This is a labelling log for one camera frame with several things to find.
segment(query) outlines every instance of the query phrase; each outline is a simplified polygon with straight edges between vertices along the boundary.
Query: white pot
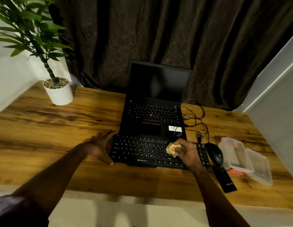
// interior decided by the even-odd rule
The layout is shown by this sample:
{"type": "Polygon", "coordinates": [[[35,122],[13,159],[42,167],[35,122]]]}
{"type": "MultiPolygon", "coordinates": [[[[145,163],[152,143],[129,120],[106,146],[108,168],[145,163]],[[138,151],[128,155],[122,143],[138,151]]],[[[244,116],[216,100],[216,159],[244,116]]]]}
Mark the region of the white pot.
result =
{"type": "Polygon", "coordinates": [[[70,82],[66,86],[58,89],[51,89],[45,86],[44,88],[46,89],[46,92],[48,93],[52,103],[55,105],[66,105],[71,103],[74,99],[70,82]]]}

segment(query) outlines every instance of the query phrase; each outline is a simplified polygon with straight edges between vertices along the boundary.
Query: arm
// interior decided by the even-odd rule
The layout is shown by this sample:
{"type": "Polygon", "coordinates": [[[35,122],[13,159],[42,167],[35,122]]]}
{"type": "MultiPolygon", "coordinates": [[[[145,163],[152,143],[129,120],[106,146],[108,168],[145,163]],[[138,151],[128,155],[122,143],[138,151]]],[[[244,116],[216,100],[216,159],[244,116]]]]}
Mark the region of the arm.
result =
{"type": "Polygon", "coordinates": [[[115,135],[111,130],[98,133],[89,142],[77,145],[60,160],[38,173],[12,195],[35,200],[49,217],[61,199],[79,164],[87,155],[93,155],[113,165],[108,156],[107,142],[115,135]]]}
{"type": "Polygon", "coordinates": [[[176,147],[174,151],[179,154],[179,158],[190,168],[195,176],[205,203],[206,213],[211,227],[250,227],[245,219],[223,195],[213,181],[211,175],[202,166],[197,153],[196,144],[184,139],[178,139],[174,144],[181,144],[185,148],[185,151],[183,151],[181,148],[176,147]]]}

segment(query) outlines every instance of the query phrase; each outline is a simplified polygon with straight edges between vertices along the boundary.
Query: hand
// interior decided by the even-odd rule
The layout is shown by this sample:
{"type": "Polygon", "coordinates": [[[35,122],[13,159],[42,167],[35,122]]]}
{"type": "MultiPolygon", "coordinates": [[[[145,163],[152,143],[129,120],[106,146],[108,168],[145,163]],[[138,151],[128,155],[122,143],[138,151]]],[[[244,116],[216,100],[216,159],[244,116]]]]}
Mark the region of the hand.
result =
{"type": "Polygon", "coordinates": [[[184,139],[178,139],[173,143],[174,145],[182,145],[184,147],[184,151],[179,148],[175,147],[172,148],[172,150],[176,151],[179,154],[179,158],[182,160],[182,162],[191,170],[191,171],[200,171],[201,169],[204,169],[204,167],[201,164],[198,152],[197,152],[197,146],[195,143],[186,141],[184,139]]]}
{"type": "Polygon", "coordinates": [[[113,160],[109,157],[112,146],[113,136],[118,132],[106,130],[103,133],[97,133],[91,141],[79,144],[78,147],[87,151],[88,155],[97,157],[111,166],[114,164],[113,160]]]}

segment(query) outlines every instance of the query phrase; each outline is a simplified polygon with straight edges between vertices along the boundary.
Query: sleeve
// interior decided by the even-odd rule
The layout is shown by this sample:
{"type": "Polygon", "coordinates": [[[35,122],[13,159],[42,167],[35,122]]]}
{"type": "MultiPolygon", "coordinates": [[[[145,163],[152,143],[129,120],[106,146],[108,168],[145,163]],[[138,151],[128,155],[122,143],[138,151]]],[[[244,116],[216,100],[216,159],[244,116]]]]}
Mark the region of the sleeve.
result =
{"type": "Polygon", "coordinates": [[[40,226],[49,224],[41,207],[29,198],[5,195],[0,197],[1,226],[40,226]]]}

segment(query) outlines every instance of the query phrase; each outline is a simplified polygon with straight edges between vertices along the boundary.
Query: laptop touchpad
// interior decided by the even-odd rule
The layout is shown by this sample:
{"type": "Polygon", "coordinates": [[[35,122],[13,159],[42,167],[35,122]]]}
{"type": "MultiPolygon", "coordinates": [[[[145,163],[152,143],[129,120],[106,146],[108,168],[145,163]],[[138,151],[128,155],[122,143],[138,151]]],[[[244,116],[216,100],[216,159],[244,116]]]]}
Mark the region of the laptop touchpad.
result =
{"type": "Polygon", "coordinates": [[[161,133],[161,125],[153,123],[141,123],[140,134],[159,136],[161,133]]]}

